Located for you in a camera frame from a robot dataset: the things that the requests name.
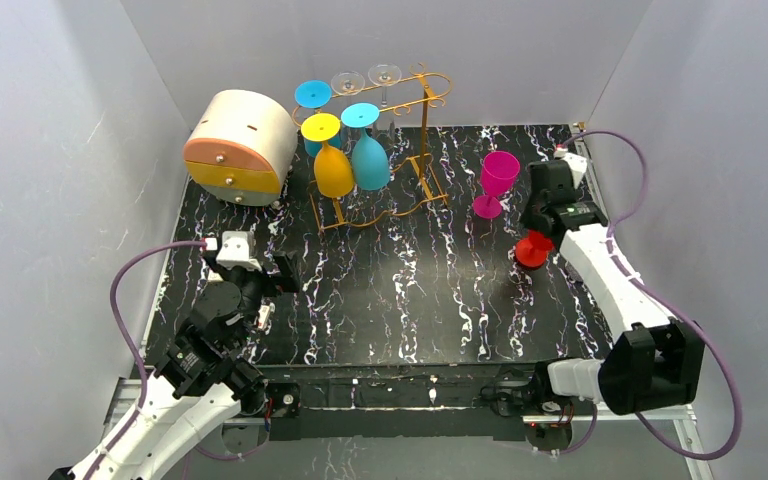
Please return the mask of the red wine glass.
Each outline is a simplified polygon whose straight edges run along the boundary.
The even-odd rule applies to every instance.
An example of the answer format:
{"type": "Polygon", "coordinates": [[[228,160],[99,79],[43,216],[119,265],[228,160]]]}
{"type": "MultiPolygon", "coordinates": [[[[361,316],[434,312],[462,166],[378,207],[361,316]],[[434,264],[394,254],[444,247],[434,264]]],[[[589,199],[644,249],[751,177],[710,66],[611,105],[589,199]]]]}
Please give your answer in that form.
{"type": "Polygon", "coordinates": [[[554,244],[550,238],[537,231],[529,230],[517,242],[514,257],[523,268],[536,270],[545,265],[553,249],[554,244]]]}

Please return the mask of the magenta wine glass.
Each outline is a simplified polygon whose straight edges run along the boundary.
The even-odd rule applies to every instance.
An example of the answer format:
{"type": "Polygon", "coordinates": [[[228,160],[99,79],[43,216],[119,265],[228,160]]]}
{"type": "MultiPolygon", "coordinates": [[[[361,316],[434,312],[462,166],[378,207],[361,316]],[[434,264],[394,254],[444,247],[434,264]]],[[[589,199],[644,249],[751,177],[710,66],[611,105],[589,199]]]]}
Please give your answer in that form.
{"type": "Polygon", "coordinates": [[[473,201],[474,213],[484,219],[499,216],[502,212],[499,196],[513,187],[520,169],[520,161],[513,154],[505,151],[488,153],[483,159],[480,173],[483,194],[473,201]]]}

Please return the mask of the yellow wine glass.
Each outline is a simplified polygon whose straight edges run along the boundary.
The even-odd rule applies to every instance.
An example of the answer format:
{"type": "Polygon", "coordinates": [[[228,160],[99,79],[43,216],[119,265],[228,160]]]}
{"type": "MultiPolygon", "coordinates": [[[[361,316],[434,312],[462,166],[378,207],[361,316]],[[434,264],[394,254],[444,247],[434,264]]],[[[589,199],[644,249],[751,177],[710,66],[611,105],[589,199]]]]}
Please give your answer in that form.
{"type": "Polygon", "coordinates": [[[301,125],[304,139],[320,145],[313,164],[314,177],[320,193],[331,199],[341,198],[355,188],[348,158],[340,148],[330,144],[332,138],[339,137],[340,131],[340,119],[330,113],[316,113],[301,125]]]}

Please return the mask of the light blue wine glass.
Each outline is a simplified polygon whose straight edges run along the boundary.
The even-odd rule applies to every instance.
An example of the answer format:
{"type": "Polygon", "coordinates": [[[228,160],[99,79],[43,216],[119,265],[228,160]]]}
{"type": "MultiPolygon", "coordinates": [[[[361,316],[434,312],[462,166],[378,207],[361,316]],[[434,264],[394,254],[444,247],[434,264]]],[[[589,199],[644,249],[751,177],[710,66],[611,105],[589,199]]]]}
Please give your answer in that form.
{"type": "Polygon", "coordinates": [[[385,149],[367,132],[367,128],[373,126],[379,116],[379,108],[365,102],[353,104],[341,113],[342,123],[359,133],[350,162],[355,182],[361,190],[380,190],[391,178],[389,157],[385,149]]]}

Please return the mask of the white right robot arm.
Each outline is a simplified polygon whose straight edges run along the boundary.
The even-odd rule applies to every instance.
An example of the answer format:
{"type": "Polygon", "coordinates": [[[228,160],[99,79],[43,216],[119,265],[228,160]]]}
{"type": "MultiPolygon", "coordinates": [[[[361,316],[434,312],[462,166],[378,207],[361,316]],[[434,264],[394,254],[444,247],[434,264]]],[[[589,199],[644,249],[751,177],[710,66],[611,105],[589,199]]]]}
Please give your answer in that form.
{"type": "Polygon", "coordinates": [[[608,245],[608,221],[577,188],[587,160],[566,153],[528,165],[530,193],[520,223],[526,235],[517,262],[536,270],[557,251],[579,274],[608,323],[613,346],[606,358],[559,358],[535,369],[531,397],[538,403],[569,398],[605,403],[617,415],[691,403],[705,345],[690,326],[635,286],[622,272],[618,247],[608,245]]]}

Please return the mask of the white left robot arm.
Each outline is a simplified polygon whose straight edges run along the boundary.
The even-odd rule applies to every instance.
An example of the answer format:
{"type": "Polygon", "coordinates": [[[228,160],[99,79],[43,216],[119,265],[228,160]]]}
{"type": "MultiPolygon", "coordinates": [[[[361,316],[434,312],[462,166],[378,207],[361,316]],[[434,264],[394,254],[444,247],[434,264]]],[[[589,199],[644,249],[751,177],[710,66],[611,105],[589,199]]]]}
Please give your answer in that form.
{"type": "Polygon", "coordinates": [[[276,254],[270,273],[207,247],[214,274],[152,372],[141,374],[135,402],[100,444],[54,479],[160,479],[207,434],[238,416],[293,416],[298,389],[270,381],[242,352],[265,327],[274,308],[268,299],[300,289],[298,262],[276,254]]]}

